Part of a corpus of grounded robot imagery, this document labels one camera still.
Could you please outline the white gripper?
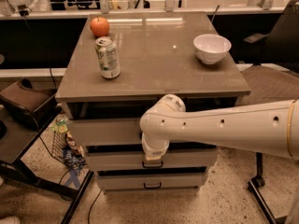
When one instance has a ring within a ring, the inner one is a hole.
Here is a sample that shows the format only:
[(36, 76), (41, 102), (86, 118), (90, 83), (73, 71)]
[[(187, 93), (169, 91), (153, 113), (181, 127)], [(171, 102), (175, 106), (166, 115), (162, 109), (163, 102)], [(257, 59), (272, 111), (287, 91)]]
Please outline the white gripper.
[(169, 141), (152, 138), (142, 133), (142, 147), (147, 161), (159, 160), (168, 150)]

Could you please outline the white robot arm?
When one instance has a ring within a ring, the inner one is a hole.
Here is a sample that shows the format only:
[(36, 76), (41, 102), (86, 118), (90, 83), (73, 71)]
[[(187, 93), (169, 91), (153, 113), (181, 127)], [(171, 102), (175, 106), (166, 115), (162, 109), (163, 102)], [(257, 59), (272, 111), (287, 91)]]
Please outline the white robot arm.
[(299, 103), (287, 100), (259, 105), (188, 112), (167, 94), (140, 119), (142, 147), (157, 160), (172, 141), (190, 141), (299, 159)]

